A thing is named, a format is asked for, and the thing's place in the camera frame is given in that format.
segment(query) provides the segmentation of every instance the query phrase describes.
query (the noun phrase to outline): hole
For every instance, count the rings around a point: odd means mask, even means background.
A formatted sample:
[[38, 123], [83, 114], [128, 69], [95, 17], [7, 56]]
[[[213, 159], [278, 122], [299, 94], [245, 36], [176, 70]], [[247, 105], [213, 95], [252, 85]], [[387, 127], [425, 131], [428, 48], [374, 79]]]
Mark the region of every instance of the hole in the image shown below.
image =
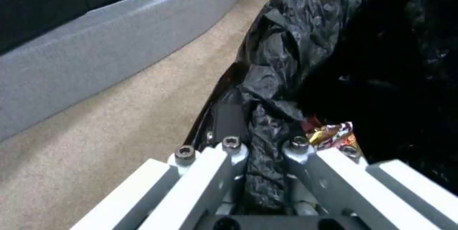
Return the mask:
[[237, 139], [229, 137], [229, 138], [226, 138], [226, 142], [230, 143], [230, 144], [236, 144], [237, 143]]
[[322, 219], [318, 222], [318, 230], [345, 230], [336, 220]]
[[183, 155], [187, 155], [187, 154], [191, 153], [191, 149], [189, 147], [181, 147], [180, 148], [180, 153], [183, 154]]
[[240, 230], [239, 222], [230, 217], [223, 217], [216, 221], [213, 230]]
[[293, 142], [296, 142], [297, 144], [307, 144], [308, 140], [303, 136], [295, 136], [293, 138]]

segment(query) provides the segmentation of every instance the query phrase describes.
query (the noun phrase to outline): garbage bag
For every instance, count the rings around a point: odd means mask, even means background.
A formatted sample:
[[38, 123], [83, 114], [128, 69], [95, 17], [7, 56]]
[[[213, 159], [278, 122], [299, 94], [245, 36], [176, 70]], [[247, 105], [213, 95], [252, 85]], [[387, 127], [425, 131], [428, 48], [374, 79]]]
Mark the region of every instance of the garbage bag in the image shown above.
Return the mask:
[[454, 0], [270, 0], [185, 144], [218, 103], [242, 106], [250, 157], [241, 212], [284, 214], [281, 146], [298, 122], [352, 121], [370, 163], [399, 158], [457, 193]]

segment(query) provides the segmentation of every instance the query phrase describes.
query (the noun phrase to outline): beige carpet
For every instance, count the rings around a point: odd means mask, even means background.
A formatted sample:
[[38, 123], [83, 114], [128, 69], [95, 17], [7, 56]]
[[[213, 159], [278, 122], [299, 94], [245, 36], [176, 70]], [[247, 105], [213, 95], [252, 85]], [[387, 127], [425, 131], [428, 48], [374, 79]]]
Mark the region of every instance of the beige carpet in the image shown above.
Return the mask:
[[135, 76], [0, 143], [0, 229], [67, 229], [147, 158], [181, 145], [266, 0]]

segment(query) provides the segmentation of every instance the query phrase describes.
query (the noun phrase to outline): hex socket bolt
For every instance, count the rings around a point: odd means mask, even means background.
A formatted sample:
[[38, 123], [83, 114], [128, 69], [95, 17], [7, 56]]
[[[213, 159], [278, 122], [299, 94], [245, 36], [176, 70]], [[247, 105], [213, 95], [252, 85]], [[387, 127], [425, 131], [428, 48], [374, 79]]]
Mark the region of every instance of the hex socket bolt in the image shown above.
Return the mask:
[[236, 136], [227, 136], [223, 139], [223, 150], [229, 155], [237, 154], [240, 151], [240, 138]]
[[357, 160], [361, 157], [358, 150], [352, 145], [342, 145], [339, 147], [339, 150], [355, 162], [357, 162]]
[[183, 145], [175, 150], [175, 160], [179, 165], [191, 165], [196, 160], [196, 152], [191, 145]]
[[291, 149], [295, 152], [307, 152], [309, 148], [309, 140], [303, 136], [295, 136], [291, 140]]

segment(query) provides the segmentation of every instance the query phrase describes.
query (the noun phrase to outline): metal bracket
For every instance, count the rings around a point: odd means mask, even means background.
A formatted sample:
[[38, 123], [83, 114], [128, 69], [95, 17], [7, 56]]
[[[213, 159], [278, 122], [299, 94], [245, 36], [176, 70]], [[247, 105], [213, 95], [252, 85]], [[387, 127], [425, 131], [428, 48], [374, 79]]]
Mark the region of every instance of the metal bracket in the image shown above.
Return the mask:
[[178, 178], [176, 167], [149, 159], [71, 230], [135, 229]]
[[233, 180], [227, 153], [207, 147], [139, 230], [192, 230], [203, 215], [216, 212]]

